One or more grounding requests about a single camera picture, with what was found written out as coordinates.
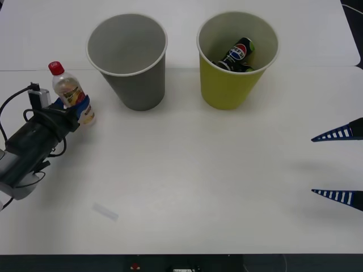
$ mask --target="white tabletop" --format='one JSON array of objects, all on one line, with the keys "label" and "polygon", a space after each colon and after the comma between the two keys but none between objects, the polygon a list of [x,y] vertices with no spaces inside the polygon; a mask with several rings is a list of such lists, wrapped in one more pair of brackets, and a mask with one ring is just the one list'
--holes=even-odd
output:
[{"label": "white tabletop", "polygon": [[168,34],[169,67],[198,67],[196,35],[210,16],[253,12],[281,40],[282,65],[353,66],[359,63],[340,0],[9,0],[0,12],[0,70],[90,69],[85,46],[91,30],[118,13],[154,17]]},{"label": "white tabletop", "polygon": [[[204,102],[196,69],[167,69],[147,112],[123,106],[97,71],[72,73],[97,122],[1,211],[0,254],[363,253],[362,212],[310,191],[363,190],[361,142],[310,142],[362,117],[359,68],[273,65],[235,111]],[[50,80],[1,72],[1,100]],[[24,94],[5,109],[9,135],[29,107]]]}]

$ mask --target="pepsi logo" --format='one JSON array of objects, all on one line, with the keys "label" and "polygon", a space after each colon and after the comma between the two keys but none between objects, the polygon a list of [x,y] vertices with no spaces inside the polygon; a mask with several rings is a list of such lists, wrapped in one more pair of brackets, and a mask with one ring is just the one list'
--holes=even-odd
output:
[{"label": "pepsi logo", "polygon": [[237,61],[244,59],[246,54],[247,48],[243,44],[236,44],[231,50],[229,50],[229,55]]}]

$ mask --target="pepsi can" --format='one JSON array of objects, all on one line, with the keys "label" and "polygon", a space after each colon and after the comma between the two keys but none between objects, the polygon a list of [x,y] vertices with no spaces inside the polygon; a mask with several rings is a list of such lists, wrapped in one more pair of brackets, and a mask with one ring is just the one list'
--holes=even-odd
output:
[{"label": "pepsi can", "polygon": [[249,56],[253,51],[255,51],[253,42],[249,38],[243,37],[227,52],[222,61],[241,63],[241,61]]},{"label": "pepsi can", "polygon": [[243,64],[240,64],[238,62],[231,62],[228,59],[226,61],[218,61],[218,67],[232,71],[237,73],[245,73],[245,72],[252,72],[255,71],[250,65],[248,65],[246,62]]}]

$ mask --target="paper cup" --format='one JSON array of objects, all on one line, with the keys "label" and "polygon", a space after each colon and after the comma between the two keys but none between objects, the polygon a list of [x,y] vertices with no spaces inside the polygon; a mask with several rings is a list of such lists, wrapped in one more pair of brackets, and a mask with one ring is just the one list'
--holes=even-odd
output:
[{"label": "paper cup", "polygon": [[92,31],[86,52],[128,108],[146,111],[165,94],[166,48],[166,31],[154,19],[120,14]]},{"label": "paper cup", "polygon": [[[252,40],[255,51],[246,61],[255,71],[236,73],[217,67],[218,62],[242,37]],[[201,93],[217,109],[241,105],[266,69],[278,55],[279,43],[271,25],[246,12],[226,12],[207,20],[199,29],[197,46],[200,60]]]}]

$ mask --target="gray paper cup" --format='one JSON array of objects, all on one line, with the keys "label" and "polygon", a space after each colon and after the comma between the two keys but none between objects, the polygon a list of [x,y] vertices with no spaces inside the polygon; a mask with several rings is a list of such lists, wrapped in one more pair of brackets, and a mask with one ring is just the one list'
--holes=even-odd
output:
[{"label": "gray paper cup", "polygon": [[165,29],[141,14],[120,14],[101,22],[87,40],[91,64],[122,102],[135,111],[157,106],[165,94]]}]

